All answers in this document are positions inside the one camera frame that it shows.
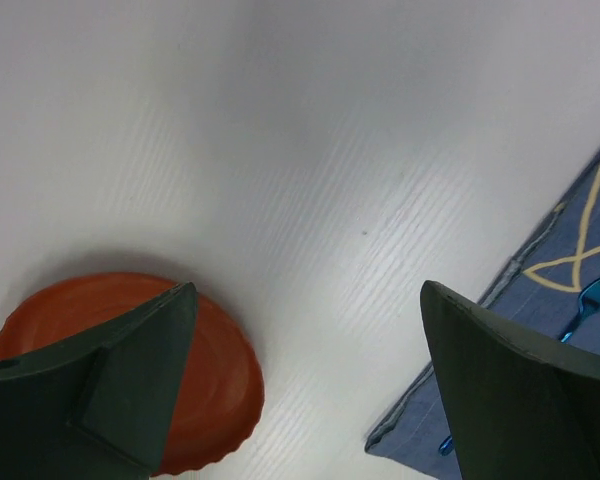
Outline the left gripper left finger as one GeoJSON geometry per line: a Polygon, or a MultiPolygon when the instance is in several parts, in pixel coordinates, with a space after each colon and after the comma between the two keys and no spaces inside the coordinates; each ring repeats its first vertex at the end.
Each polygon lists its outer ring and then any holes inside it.
{"type": "Polygon", "coordinates": [[[0,479],[147,479],[158,470],[194,337],[179,284],[0,361],[0,479]]]}

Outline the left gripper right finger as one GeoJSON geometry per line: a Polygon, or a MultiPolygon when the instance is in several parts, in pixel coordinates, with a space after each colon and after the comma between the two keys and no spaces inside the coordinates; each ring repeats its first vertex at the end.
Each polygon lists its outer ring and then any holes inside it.
{"type": "Polygon", "coordinates": [[[600,355],[427,281],[425,336],[465,479],[600,479],[600,355]]]}

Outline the blue cloth placemat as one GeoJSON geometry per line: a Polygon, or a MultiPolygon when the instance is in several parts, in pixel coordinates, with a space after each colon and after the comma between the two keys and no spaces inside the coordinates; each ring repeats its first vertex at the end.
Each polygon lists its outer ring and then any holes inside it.
{"type": "MultiPolygon", "coordinates": [[[[600,150],[500,270],[480,306],[561,338],[600,277],[600,150]]],[[[367,436],[364,451],[436,479],[458,479],[434,369],[426,365],[367,436]]]]}

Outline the blue metallic fork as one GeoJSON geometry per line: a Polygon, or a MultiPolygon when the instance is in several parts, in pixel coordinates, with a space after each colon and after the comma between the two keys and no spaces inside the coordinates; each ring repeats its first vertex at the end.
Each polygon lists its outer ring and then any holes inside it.
{"type": "Polygon", "coordinates": [[[570,285],[525,272],[506,287],[489,309],[563,343],[579,342],[591,332],[600,345],[600,273],[570,285]]]}

